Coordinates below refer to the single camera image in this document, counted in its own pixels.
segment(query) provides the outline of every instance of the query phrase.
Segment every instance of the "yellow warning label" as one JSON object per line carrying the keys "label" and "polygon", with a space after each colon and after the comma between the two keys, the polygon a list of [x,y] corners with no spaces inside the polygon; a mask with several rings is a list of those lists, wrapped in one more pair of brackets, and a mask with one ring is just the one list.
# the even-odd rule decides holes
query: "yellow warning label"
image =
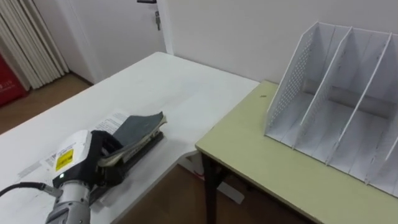
{"label": "yellow warning label", "polygon": [[73,149],[67,151],[57,159],[57,165],[55,171],[60,170],[62,167],[68,165],[73,160]]}

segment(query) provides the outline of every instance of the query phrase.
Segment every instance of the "white table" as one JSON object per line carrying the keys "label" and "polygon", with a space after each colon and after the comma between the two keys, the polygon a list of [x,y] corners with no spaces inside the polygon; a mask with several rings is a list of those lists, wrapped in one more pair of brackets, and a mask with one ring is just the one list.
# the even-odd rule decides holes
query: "white table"
{"label": "white table", "polygon": [[[113,190],[115,200],[108,207],[92,208],[92,223],[116,222],[181,157],[194,154],[194,144],[257,85],[237,75],[155,53],[0,135],[0,188],[16,181],[20,171],[53,152],[66,137],[94,126],[115,108],[143,115],[163,111],[168,120],[161,128],[165,139]],[[21,194],[38,196],[21,205],[15,199]],[[15,190],[0,198],[0,220],[43,223],[52,204],[53,198],[43,193]]]}

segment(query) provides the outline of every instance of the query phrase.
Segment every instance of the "red box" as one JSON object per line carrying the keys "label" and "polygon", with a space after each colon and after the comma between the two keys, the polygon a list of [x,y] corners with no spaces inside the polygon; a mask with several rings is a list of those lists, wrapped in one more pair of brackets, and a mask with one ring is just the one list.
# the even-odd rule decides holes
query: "red box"
{"label": "red box", "polygon": [[0,56],[0,106],[26,95],[24,87]]}

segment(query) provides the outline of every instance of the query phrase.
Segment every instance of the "black table leg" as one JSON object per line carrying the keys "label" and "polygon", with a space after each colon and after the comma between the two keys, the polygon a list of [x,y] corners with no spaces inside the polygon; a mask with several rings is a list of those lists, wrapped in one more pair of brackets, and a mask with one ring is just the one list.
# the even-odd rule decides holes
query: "black table leg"
{"label": "black table leg", "polygon": [[203,153],[201,155],[201,161],[203,170],[205,171],[206,220],[207,224],[215,224],[217,220],[216,164]]}

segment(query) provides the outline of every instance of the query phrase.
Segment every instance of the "black cable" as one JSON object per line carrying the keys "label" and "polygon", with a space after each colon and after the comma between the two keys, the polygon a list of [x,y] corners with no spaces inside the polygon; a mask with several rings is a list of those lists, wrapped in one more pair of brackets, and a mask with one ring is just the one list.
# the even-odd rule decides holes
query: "black cable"
{"label": "black cable", "polygon": [[46,184],[45,183],[38,183],[38,182],[21,182],[18,184],[13,184],[11,186],[6,187],[2,191],[0,191],[0,197],[3,196],[5,193],[7,193],[10,190],[14,190],[17,188],[33,188],[37,190],[44,190]]}

